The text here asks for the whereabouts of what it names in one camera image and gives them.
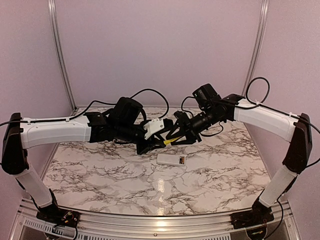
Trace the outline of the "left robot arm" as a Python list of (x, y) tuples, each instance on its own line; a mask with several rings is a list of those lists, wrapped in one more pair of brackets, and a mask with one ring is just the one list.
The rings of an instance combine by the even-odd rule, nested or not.
[(130, 97), (121, 97), (104, 112), (85, 109), (65, 118), (22, 118), (11, 115), (3, 138), (1, 167), (15, 177), (32, 197), (40, 213), (53, 223), (63, 219), (55, 195), (47, 188), (28, 163), (28, 149), (40, 145), (81, 142), (99, 143), (117, 140), (119, 144), (134, 144), (139, 155), (164, 148), (162, 133), (173, 127), (171, 119), (163, 116), (147, 119), (142, 104)]

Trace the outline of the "yellow handled screwdriver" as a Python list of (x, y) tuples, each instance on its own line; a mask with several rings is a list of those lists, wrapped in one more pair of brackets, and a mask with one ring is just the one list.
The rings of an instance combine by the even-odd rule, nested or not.
[(167, 146), (171, 143), (176, 142), (177, 140), (179, 140), (179, 138), (173, 138), (173, 139), (169, 139), (169, 140), (165, 140), (163, 143)]

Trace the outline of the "white remote control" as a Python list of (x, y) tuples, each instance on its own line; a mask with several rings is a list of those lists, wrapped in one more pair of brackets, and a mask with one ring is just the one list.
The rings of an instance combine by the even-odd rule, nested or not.
[(185, 155), (175, 155), (175, 154), (160, 153), (160, 154), (157, 155), (156, 162), (159, 165), (184, 166), (184, 165), (179, 164), (179, 157), (180, 156), (185, 156)]

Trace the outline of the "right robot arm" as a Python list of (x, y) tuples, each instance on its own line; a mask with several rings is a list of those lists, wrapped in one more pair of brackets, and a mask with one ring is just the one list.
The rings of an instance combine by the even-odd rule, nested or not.
[(247, 219), (258, 224), (267, 216), (276, 200), (285, 193), (308, 166), (312, 150), (310, 118), (280, 112), (259, 103), (250, 102), (244, 96), (230, 94), (224, 98), (211, 84), (202, 85), (192, 93), (201, 113), (189, 118), (185, 112), (176, 111), (176, 122), (166, 135), (173, 145), (190, 145), (200, 142), (200, 134), (219, 122), (237, 121), (256, 126), (289, 142), (282, 166), (252, 205)]

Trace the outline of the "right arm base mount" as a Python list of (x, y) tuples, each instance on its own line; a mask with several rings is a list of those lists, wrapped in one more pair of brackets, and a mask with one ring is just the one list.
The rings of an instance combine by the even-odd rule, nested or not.
[(263, 205), (258, 197), (251, 206), (251, 210), (232, 213), (230, 219), (234, 229), (241, 229), (266, 224), (273, 221), (275, 217), (271, 207)]

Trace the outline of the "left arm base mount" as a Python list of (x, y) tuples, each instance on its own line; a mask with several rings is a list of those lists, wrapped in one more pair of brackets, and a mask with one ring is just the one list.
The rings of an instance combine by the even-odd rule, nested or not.
[(37, 219), (53, 223), (56, 226), (67, 226), (71, 228), (78, 226), (80, 213), (75, 210), (60, 208), (55, 201), (46, 207), (38, 207), (37, 209)]

